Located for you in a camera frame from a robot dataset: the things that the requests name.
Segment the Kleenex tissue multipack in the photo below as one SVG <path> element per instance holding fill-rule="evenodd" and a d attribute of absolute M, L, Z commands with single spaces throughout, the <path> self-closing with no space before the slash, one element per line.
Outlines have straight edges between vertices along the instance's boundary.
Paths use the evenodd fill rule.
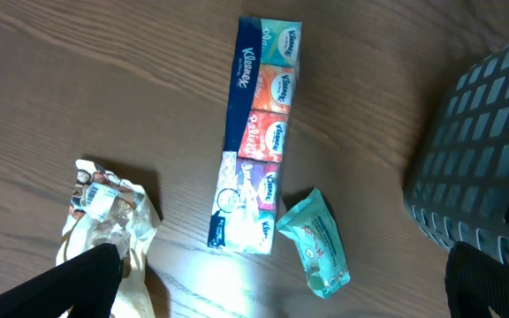
<path fill-rule="evenodd" d="M 242 16 L 207 245 L 269 254 L 302 24 Z"/>

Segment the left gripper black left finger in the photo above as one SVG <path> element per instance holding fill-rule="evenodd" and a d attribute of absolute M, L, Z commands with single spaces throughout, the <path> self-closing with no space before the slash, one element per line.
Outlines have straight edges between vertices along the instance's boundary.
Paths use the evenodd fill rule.
<path fill-rule="evenodd" d="M 101 244 L 0 294 L 0 318 L 108 318 L 122 273 L 117 247 Z"/>

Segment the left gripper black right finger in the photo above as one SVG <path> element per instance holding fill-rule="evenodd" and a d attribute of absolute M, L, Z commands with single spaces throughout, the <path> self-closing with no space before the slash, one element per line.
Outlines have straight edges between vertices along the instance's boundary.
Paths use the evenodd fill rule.
<path fill-rule="evenodd" d="M 509 268 L 468 243 L 451 249 L 444 285 L 452 318 L 509 318 Z"/>

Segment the grey plastic lattice basket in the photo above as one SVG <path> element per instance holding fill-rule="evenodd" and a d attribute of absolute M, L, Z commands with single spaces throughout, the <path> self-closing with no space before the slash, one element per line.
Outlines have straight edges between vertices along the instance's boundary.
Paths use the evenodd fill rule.
<path fill-rule="evenodd" d="M 403 198 L 437 245 L 463 241 L 509 267 L 509 44 L 447 90 Z"/>

